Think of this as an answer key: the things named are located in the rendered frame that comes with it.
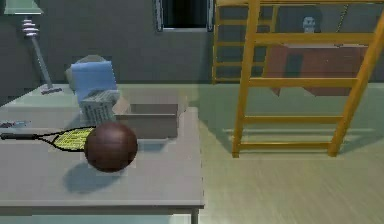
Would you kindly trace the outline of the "brown basketball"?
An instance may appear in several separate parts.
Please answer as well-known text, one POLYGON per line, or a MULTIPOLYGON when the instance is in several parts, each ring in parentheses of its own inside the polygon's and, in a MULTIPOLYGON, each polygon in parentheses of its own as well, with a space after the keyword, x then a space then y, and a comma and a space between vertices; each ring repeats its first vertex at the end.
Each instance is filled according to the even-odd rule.
POLYGON ((116 122, 97 126, 87 136, 84 154, 87 162, 105 173, 118 172, 129 166, 138 152, 136 134, 116 122))

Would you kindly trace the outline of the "grey table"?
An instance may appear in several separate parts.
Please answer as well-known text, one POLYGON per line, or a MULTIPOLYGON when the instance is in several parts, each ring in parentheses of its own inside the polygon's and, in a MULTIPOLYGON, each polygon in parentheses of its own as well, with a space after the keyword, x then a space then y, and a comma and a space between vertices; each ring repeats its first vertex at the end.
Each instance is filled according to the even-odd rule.
POLYGON ((198 109, 179 100, 178 136, 141 140, 134 161, 102 173, 80 153, 0 140, 0 216, 189 213, 204 208, 198 109))

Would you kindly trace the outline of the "yellow wooden loft bed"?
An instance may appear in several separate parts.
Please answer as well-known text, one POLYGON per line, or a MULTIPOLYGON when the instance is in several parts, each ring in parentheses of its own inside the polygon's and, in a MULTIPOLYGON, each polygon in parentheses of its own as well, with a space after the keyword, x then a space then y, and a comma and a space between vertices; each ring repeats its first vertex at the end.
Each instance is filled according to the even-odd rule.
POLYGON ((384 0, 218 0, 219 7, 246 6, 248 8, 247 29, 243 44, 243 60, 237 112, 232 141, 232 156, 237 158, 244 150, 252 149, 325 149, 330 157, 338 155, 353 116, 359 106, 374 67, 384 49, 384 10, 372 33, 259 33, 260 9, 274 5, 308 4, 378 4, 384 0), (364 44, 367 46, 365 58, 354 78, 263 78, 252 77, 255 47, 258 45, 282 44, 364 44), (314 87, 349 88, 343 113, 339 116, 248 116, 245 114, 248 92, 251 87, 314 87), (252 123, 320 123, 336 125, 329 142, 244 142, 243 126, 252 123))

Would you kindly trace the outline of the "grey desk lamp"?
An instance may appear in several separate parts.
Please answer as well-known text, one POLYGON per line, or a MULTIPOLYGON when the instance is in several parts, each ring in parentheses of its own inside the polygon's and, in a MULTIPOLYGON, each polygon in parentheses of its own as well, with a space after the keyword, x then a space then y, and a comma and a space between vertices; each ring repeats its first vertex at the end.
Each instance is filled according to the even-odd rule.
POLYGON ((40 45, 37 37, 39 36, 40 29, 33 22, 34 15, 40 16, 43 10, 39 7, 37 0, 3 0, 4 2, 4 15, 18 15, 23 16, 22 32, 31 43, 36 55, 36 59, 45 81, 45 84, 40 88, 42 95, 48 95, 56 92, 61 92, 62 89, 52 83, 48 68, 44 61, 40 45))

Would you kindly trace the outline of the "small grey bust statue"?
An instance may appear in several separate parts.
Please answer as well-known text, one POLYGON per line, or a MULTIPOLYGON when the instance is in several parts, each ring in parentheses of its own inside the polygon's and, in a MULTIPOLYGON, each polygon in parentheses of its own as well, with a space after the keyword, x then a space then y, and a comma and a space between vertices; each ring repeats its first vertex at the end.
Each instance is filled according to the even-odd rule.
POLYGON ((305 33, 314 33, 316 29, 316 20, 313 17, 305 17, 302 22, 303 31, 305 33))

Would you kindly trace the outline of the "grey open cardboard box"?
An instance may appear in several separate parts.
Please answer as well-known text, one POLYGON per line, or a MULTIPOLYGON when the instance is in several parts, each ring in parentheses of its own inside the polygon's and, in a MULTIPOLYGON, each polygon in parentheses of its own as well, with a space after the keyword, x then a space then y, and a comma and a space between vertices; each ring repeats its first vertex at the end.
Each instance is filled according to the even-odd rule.
POLYGON ((178 136, 179 117, 187 107, 187 97, 176 89, 144 88, 124 91, 112 111, 139 139, 167 139, 178 136))

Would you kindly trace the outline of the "grey folded newspaper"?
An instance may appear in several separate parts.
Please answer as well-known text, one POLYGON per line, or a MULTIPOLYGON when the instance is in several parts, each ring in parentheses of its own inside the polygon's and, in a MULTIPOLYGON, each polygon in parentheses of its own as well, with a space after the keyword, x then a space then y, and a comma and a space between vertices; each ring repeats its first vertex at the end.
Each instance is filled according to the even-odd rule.
POLYGON ((80 101, 83 123, 97 126, 104 122, 115 121, 113 106, 120 93, 117 90, 94 90, 80 101))

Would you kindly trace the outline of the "dark window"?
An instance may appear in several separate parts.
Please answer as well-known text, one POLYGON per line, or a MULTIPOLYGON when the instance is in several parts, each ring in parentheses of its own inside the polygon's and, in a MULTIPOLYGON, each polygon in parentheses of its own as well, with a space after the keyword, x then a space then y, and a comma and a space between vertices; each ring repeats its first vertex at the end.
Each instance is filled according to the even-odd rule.
POLYGON ((152 0, 157 32, 212 32, 215 0, 152 0))

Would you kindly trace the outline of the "black yellow tennis racket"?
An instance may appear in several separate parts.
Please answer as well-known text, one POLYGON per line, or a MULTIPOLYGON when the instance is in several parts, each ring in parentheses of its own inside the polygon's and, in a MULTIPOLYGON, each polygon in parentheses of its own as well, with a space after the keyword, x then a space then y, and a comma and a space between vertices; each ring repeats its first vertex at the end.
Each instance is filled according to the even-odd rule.
POLYGON ((65 152, 83 152, 87 137, 95 126, 78 127, 46 134, 2 133, 2 140, 39 140, 65 152))

